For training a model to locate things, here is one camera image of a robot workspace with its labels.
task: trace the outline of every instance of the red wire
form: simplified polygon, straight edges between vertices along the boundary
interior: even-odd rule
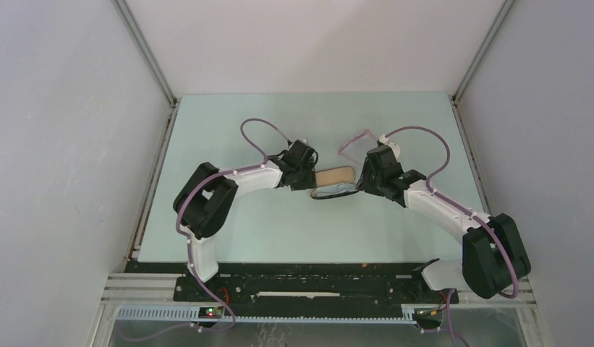
[[[446,297],[446,294],[443,291],[439,291],[439,293],[441,294],[441,297],[444,298],[444,301],[439,304],[439,307],[441,307],[442,304],[444,304],[445,302],[448,301],[448,298]],[[443,309],[441,309],[440,311],[444,311],[445,309],[448,308],[448,305],[446,305]]]
[[[221,287],[220,289],[222,289],[224,291],[224,294],[226,295],[226,303],[228,304],[229,301],[231,300],[229,298],[229,291],[226,289],[226,287]]]

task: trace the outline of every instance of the black joint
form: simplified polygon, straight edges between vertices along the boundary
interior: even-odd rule
[[[210,163],[200,164],[175,198],[173,210],[179,213],[190,192],[204,179],[218,172],[218,168]],[[183,226],[189,226],[197,239],[213,236],[224,225],[237,193],[237,188],[238,186],[234,181],[224,176],[208,182],[190,200],[180,223]],[[209,198],[205,197],[203,190],[211,192],[211,196]]]
[[[410,184],[421,179],[426,176],[416,170],[404,172],[393,150],[388,145],[381,145],[367,152],[357,187],[405,207],[404,192]]]
[[[487,223],[501,241],[518,278],[531,272],[531,263],[508,215],[492,217]],[[481,226],[470,228],[463,236],[463,277],[478,296],[489,299],[512,284],[510,270],[488,232]]]
[[[291,190],[315,188],[315,150],[301,140],[294,141],[290,148],[278,155],[270,155],[282,172],[278,187],[290,186]]]

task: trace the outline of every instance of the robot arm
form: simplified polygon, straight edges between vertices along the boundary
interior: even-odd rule
[[[293,142],[289,149],[270,155],[268,162],[245,171],[232,171],[207,183],[196,193],[180,222],[182,231],[190,235],[189,252],[194,255],[196,273],[203,282],[218,272],[215,235],[224,225],[235,197],[260,189],[289,186],[292,190],[315,187],[317,152],[305,140]],[[173,203],[179,212],[195,187],[220,170],[210,163],[199,165]]]
[[[438,190],[426,185],[426,177],[416,170],[403,171],[399,146],[379,142],[367,152],[357,188],[418,211],[447,231],[462,245],[462,260],[432,260],[417,269],[426,285],[435,291],[445,288],[471,288],[478,296],[489,299],[512,284],[509,269],[488,232],[476,220],[494,230],[508,253],[518,278],[527,275],[531,265],[516,223],[508,216],[490,216],[439,197]]]

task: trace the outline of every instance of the white wall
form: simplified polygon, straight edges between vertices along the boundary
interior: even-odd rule
[[[503,0],[129,1],[172,90],[454,93]]]
[[[109,0],[0,0],[0,346],[83,346],[168,105]]]
[[[555,346],[594,346],[594,0],[519,1],[461,105]]]

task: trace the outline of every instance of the black mounting plate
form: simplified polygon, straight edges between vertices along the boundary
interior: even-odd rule
[[[221,263],[218,274],[206,285],[222,299],[228,295],[229,306],[239,316],[400,318],[403,304],[443,301],[439,292],[423,289],[411,279],[412,270],[419,265]],[[266,296],[265,292],[324,292],[335,296]],[[186,272],[177,278],[173,299],[213,301]],[[451,302],[458,302],[456,294]]]

